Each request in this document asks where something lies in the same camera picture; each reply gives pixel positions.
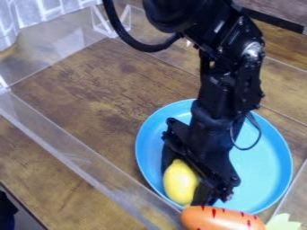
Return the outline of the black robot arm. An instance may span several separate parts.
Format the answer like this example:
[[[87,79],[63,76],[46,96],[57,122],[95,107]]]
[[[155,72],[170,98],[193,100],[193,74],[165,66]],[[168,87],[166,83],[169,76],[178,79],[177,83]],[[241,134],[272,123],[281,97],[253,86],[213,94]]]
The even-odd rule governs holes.
[[[264,33],[233,0],[143,0],[149,21],[194,42],[201,57],[201,91],[192,122],[168,119],[162,165],[180,158],[201,176],[190,204],[229,201],[242,183],[230,151],[244,122],[261,105]]]

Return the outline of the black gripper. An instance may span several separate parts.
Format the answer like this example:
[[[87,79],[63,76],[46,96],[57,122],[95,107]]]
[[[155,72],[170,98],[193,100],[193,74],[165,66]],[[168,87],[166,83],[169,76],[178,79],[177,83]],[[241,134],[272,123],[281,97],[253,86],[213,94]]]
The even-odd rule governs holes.
[[[201,177],[192,202],[193,206],[213,206],[229,201],[242,179],[232,164],[232,149],[240,136],[245,116],[213,119],[200,101],[193,102],[193,118],[185,124],[168,118],[164,132],[161,171],[165,173],[176,159],[184,160]]]

